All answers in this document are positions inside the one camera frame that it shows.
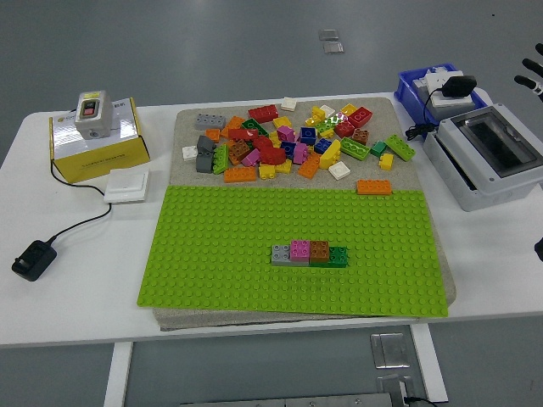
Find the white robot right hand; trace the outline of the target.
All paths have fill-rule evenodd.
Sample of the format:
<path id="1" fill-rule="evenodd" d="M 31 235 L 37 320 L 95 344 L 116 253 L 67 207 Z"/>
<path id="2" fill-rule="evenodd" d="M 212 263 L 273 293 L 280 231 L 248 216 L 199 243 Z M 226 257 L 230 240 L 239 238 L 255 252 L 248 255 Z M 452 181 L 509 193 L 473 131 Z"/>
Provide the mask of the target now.
<path id="1" fill-rule="evenodd" d="M 515 75 L 514 81 L 521 86 L 527 87 L 539 98 L 539 100 L 542 100 L 542 64 L 534 61 L 533 59 L 524 58 L 522 60 L 522 65 L 527 70 L 537 74 L 539 76 L 539 80 L 537 81 L 523 75 Z"/>

